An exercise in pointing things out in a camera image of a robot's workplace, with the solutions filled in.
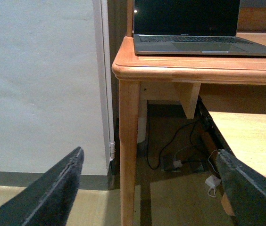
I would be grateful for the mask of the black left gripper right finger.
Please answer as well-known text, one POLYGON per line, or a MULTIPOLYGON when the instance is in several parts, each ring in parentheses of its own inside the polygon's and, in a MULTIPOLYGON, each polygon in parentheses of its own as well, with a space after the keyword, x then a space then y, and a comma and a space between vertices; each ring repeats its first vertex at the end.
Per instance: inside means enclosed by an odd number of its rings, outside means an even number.
POLYGON ((266 177, 220 150, 216 164, 240 226, 266 226, 266 177))

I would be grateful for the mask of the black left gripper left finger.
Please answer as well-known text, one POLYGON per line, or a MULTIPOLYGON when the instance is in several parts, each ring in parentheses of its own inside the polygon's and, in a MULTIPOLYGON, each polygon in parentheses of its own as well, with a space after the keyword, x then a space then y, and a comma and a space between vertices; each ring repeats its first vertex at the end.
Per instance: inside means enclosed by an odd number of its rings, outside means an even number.
POLYGON ((79 185, 84 152, 77 147, 0 206, 0 226, 64 226, 79 185))

